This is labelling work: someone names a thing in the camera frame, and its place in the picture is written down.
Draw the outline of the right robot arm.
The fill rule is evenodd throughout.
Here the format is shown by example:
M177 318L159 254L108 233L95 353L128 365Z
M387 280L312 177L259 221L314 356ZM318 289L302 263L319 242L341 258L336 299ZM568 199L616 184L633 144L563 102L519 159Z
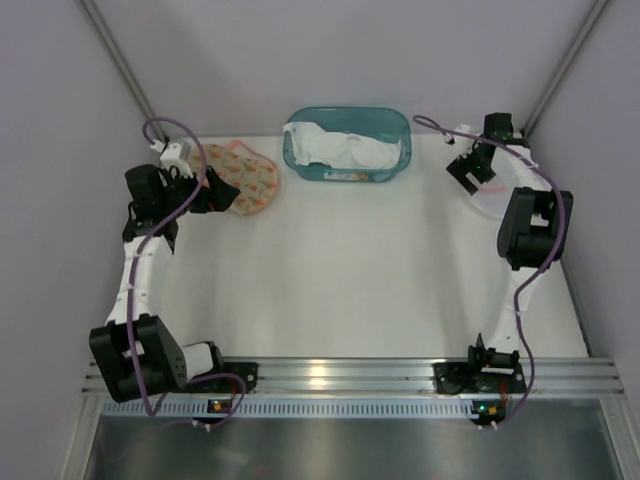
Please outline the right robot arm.
M536 287L564 252L573 195L540 173L509 113L486 115L479 135L461 125L447 143L464 149L446 171L474 208L499 222L496 250L506 263L506 287L500 312L481 336L486 346L511 353L523 346L518 325Z

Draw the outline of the small white mesh laundry bag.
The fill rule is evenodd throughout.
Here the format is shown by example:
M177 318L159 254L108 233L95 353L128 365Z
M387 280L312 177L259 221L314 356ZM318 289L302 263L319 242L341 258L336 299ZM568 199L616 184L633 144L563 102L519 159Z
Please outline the small white mesh laundry bag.
M470 197L470 203L477 210L496 220L503 219L513 189L519 186L513 160L513 155L496 149L491 163L495 176L478 184L477 191Z

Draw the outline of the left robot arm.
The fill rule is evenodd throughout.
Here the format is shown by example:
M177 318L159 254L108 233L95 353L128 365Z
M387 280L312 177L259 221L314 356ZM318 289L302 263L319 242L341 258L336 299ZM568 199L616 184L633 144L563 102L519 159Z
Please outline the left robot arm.
M89 334L94 361L118 403L181 392L192 379L223 369L213 341L180 345L160 314L179 216L225 212L240 195L212 168L205 174L200 182L189 170L151 164L125 174L131 200L121 283L104 326Z

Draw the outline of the floral pink laundry bag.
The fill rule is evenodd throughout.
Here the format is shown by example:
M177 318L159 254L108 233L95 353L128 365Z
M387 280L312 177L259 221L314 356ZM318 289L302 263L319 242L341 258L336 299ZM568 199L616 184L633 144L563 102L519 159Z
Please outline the floral pink laundry bag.
M280 175L275 163L240 140L226 145L204 144L206 162L226 183L238 188L240 195L229 208L238 216L263 211L275 199Z

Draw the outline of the white bra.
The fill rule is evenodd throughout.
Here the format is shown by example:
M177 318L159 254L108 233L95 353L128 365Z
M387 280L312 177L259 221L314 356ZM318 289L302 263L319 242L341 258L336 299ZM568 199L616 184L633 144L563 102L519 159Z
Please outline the white bra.
M396 166L402 142L376 140L354 133L328 132L313 122L284 125L292 141L295 163L322 164L336 169L383 170Z

